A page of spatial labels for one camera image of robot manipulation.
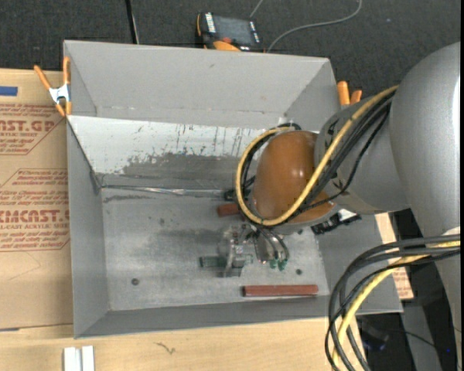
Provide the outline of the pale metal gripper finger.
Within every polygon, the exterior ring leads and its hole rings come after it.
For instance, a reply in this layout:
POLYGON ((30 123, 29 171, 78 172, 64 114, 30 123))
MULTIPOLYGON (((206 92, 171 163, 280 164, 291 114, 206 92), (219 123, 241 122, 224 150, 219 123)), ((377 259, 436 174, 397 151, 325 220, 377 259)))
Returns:
POLYGON ((245 259, 237 255, 229 254, 222 277, 240 277, 245 266, 245 259))
POLYGON ((218 257, 223 260, 234 260, 236 244, 233 240, 223 240, 217 244, 218 257))

